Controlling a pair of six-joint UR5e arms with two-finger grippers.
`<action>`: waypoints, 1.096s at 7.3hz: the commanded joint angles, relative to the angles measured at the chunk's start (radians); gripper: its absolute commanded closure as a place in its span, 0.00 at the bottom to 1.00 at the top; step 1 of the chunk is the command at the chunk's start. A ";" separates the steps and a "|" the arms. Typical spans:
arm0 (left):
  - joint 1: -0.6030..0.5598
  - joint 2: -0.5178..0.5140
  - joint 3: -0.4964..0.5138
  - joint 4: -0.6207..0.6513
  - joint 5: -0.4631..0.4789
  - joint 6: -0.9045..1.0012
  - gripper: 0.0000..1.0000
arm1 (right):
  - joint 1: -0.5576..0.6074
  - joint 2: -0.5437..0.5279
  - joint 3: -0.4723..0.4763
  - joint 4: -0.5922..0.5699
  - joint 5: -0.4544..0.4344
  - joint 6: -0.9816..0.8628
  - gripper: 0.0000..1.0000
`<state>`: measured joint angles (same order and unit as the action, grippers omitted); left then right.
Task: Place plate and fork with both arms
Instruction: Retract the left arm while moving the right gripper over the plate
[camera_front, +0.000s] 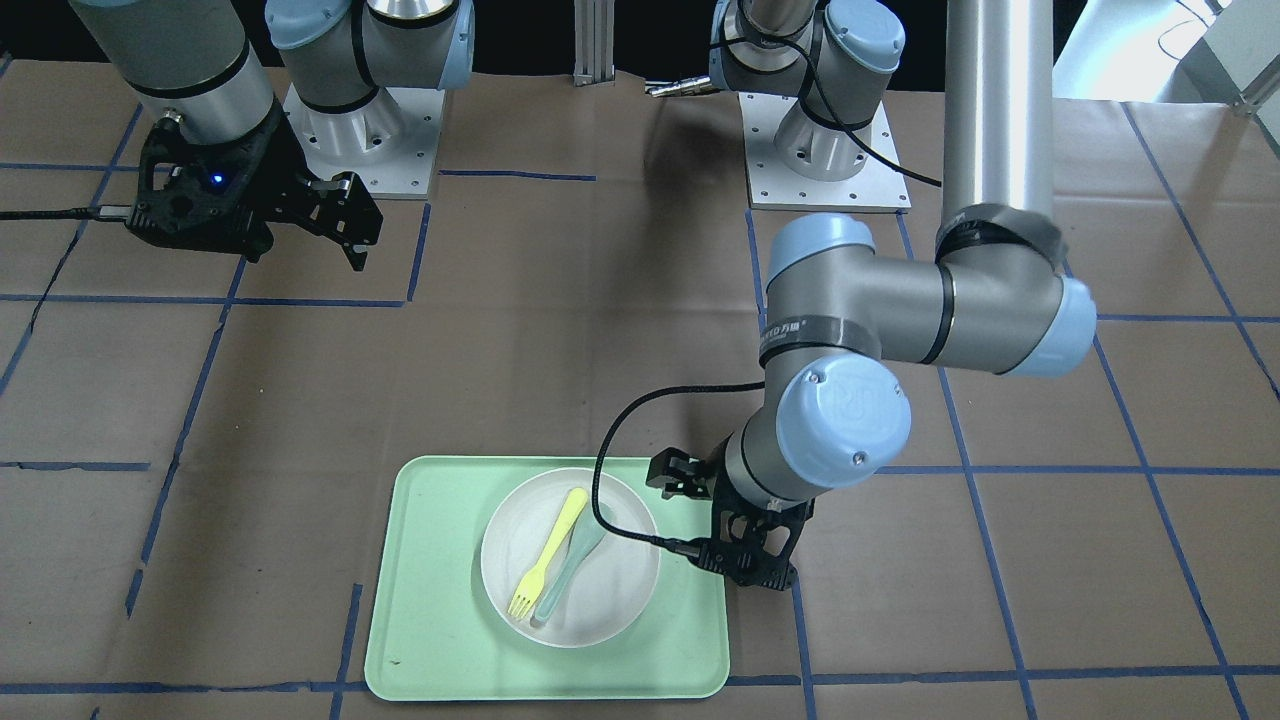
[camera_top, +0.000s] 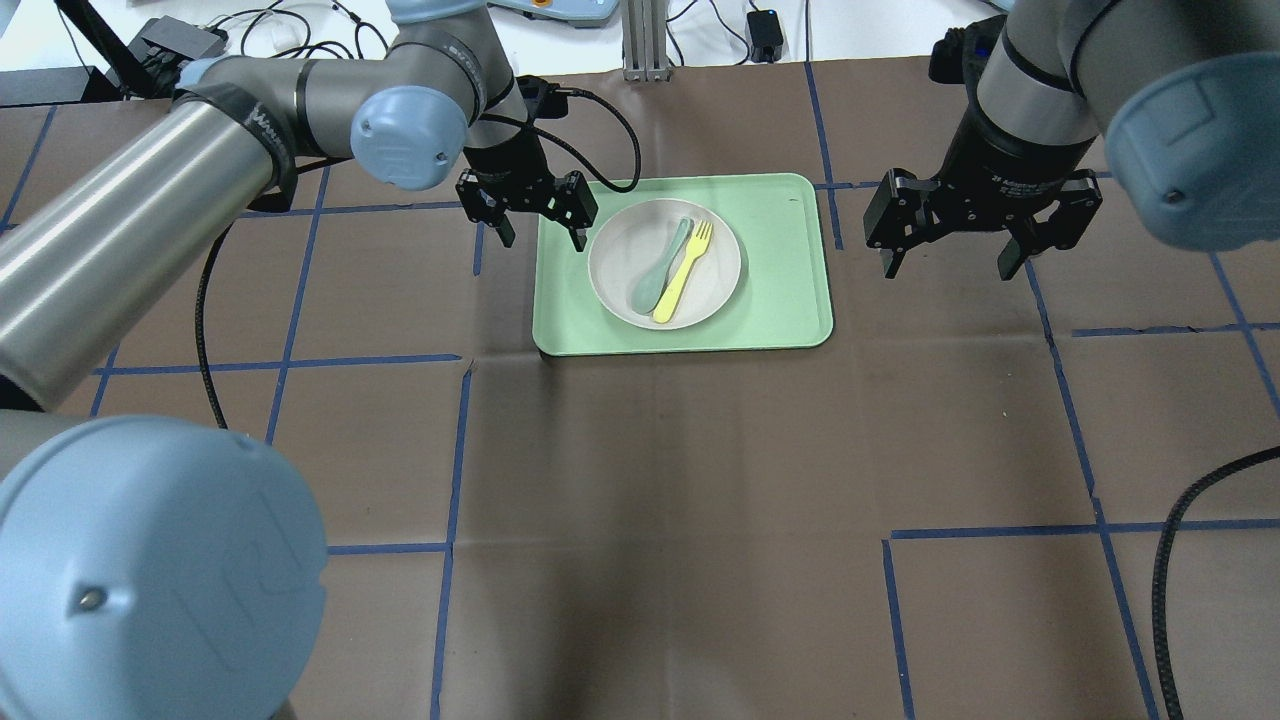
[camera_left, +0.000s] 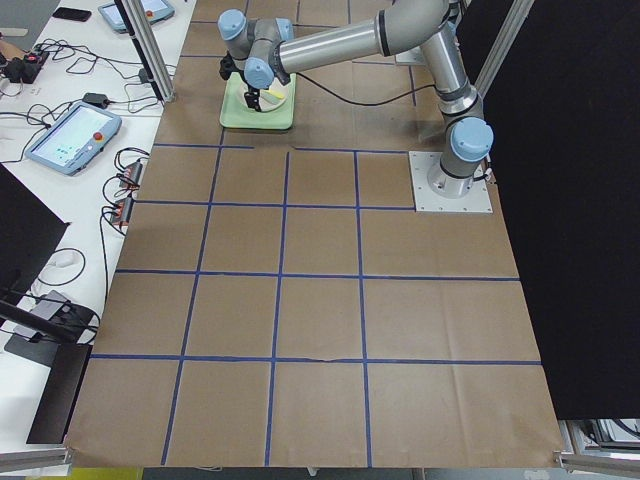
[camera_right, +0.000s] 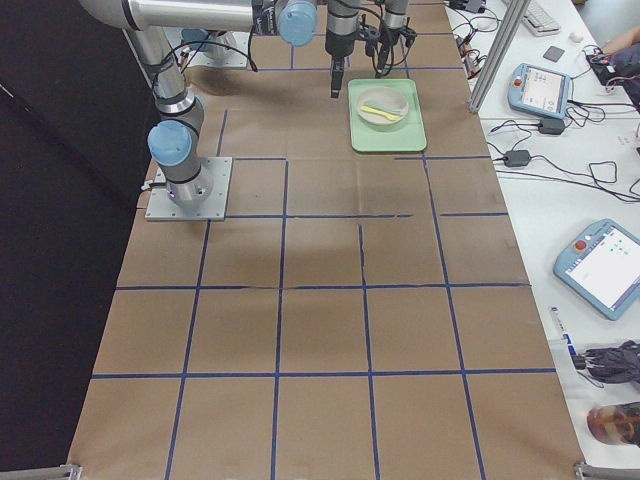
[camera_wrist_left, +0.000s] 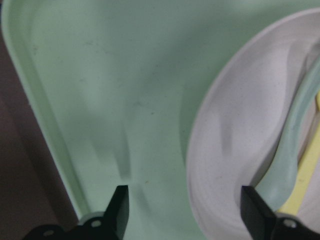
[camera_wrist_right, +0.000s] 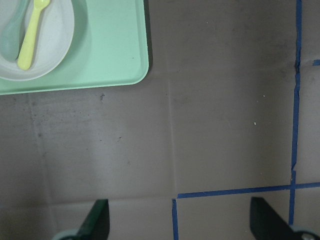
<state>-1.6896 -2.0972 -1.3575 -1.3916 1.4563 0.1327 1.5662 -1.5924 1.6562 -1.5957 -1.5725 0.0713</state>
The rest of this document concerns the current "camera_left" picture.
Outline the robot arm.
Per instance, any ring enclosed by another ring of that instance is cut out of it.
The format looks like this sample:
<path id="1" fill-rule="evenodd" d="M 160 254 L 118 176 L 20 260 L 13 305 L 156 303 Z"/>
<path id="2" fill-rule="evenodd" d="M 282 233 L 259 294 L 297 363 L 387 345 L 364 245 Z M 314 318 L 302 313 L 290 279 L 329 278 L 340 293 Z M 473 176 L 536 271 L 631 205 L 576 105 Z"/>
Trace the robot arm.
<path id="1" fill-rule="evenodd" d="M 227 53 L 220 75 L 238 74 L 247 87 L 244 102 L 260 111 L 260 95 L 293 74 L 379 54 L 419 48 L 434 81 L 445 122 L 445 147 L 427 174 L 431 190 L 448 199 L 466 196 L 475 172 L 489 154 L 494 133 L 483 100 L 469 80 L 449 22 L 449 1 L 397 1 L 372 19 L 294 37 L 281 18 L 248 19 L 237 9 L 220 14 L 217 26 Z"/>

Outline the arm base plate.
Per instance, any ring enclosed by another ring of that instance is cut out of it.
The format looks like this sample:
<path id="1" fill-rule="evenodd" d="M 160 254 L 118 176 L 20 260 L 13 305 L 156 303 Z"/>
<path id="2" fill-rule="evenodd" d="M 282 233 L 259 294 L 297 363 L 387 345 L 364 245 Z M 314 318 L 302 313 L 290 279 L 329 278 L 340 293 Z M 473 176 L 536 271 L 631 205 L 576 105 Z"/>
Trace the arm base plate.
<path id="1" fill-rule="evenodd" d="M 436 214 L 491 214 L 493 212 L 482 168 L 466 179 L 447 175 L 441 152 L 408 153 L 415 210 Z"/>

